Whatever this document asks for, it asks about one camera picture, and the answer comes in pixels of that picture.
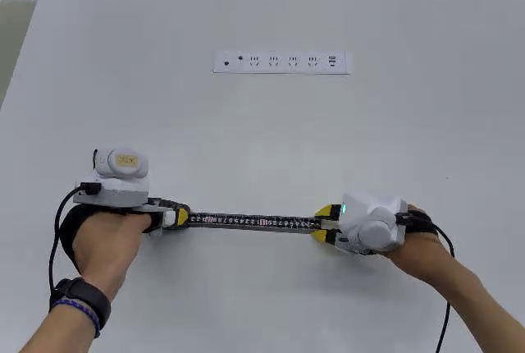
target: hand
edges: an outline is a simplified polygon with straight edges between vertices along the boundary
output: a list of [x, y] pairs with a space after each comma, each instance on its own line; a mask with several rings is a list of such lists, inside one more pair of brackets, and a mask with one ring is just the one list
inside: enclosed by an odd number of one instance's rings
[[88, 218], [73, 241], [82, 278], [113, 300], [139, 251], [140, 235], [150, 224], [147, 214], [97, 213]]
[[[418, 209], [409, 205], [409, 210]], [[434, 285], [455, 262], [435, 234], [413, 232], [406, 234], [404, 245], [384, 254], [399, 269], [430, 285]]]

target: electrical outlet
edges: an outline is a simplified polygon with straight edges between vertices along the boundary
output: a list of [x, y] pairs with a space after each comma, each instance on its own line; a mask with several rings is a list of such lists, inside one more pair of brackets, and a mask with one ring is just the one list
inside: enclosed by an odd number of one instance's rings
[[218, 51], [213, 72], [233, 74], [351, 74], [347, 52]]

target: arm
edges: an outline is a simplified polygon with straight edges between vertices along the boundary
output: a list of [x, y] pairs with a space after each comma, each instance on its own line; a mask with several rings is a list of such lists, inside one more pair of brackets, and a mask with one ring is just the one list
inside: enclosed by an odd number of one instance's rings
[[[121, 288], [127, 269], [137, 255], [140, 234], [150, 223], [147, 215], [98, 213], [80, 227], [73, 250], [81, 276], [110, 301]], [[91, 320], [84, 313], [59, 305], [48, 314], [21, 353], [86, 352], [94, 332]]]
[[492, 298], [474, 273], [446, 251], [437, 236], [408, 234], [404, 245], [386, 257], [449, 301], [484, 353], [525, 351], [525, 328]]

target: gray floor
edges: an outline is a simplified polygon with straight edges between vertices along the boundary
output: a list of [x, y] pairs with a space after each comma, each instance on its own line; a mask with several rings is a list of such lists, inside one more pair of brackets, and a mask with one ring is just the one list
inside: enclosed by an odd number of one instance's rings
[[37, 0], [0, 0], [0, 106]]

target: finger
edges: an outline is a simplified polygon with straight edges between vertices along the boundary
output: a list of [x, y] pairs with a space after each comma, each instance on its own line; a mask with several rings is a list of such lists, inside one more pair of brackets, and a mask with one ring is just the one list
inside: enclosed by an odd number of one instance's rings
[[147, 213], [141, 213], [139, 215], [127, 215], [124, 221], [125, 226], [129, 229], [143, 232], [149, 226], [151, 226], [151, 216]]
[[424, 209], [418, 208], [413, 204], [409, 204], [409, 211], [419, 211], [427, 214]]

